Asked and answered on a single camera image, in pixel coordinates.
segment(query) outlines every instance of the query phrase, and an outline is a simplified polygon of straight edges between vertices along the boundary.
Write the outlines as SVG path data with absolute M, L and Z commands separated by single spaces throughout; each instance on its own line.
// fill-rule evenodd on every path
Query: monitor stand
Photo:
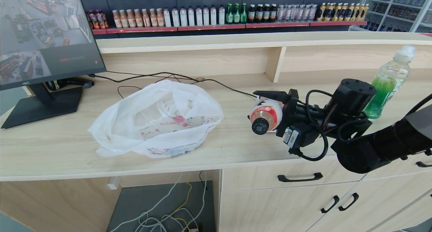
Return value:
M 82 87 L 49 92 L 43 83 L 28 86 L 34 96 L 18 101 L 1 128 L 10 128 L 76 112 Z

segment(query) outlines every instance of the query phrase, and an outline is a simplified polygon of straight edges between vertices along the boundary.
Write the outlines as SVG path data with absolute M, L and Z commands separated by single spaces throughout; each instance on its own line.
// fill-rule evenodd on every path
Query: white plastic bag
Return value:
M 88 131 L 100 156 L 134 151 L 162 158 L 197 148 L 222 119 L 221 106 L 205 90 L 163 80 L 110 106 Z

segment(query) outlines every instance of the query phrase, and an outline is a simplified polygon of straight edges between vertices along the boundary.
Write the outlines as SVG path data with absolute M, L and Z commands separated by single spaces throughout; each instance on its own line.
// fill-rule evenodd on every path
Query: monitor screen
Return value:
M 81 0 L 0 0 L 0 90 L 106 71 Z

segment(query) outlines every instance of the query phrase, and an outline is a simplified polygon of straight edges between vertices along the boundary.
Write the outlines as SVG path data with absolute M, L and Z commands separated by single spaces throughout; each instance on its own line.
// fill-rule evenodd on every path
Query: black bottle cap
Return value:
M 258 135 L 265 134 L 269 129 L 269 122 L 264 118 L 257 118 L 252 123 L 252 131 Z

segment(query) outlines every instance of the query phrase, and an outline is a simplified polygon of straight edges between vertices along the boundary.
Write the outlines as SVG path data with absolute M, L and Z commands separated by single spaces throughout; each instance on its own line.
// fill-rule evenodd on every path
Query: drawer handle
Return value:
M 418 167 L 421 168 L 427 168 L 427 167 L 432 167 L 432 165 L 426 165 L 425 163 L 418 161 L 417 163 L 415 163 Z
M 322 213 L 326 213 L 326 212 L 330 211 L 334 206 L 336 206 L 336 203 L 339 202 L 339 197 L 337 195 L 334 196 L 333 199 L 334 199 L 334 203 L 333 203 L 333 205 L 328 210 L 325 210 L 325 209 L 321 208 L 321 212 Z
M 338 208 L 339 208 L 339 211 L 345 211 L 345 210 L 347 210 L 352 204 L 354 204 L 355 203 L 355 201 L 357 201 L 358 200 L 358 194 L 357 193 L 353 193 L 352 194 L 352 196 L 353 196 L 353 198 L 354 198 L 354 200 L 347 206 L 347 207 L 342 207 L 342 206 L 339 206 Z
M 300 179 L 300 180 L 290 180 L 285 175 L 278 175 L 277 176 L 277 179 L 279 181 L 282 181 L 282 182 L 317 181 L 317 180 L 319 180 L 321 178 L 323 178 L 323 174 L 321 174 L 321 172 L 314 173 L 314 177 L 313 178 Z

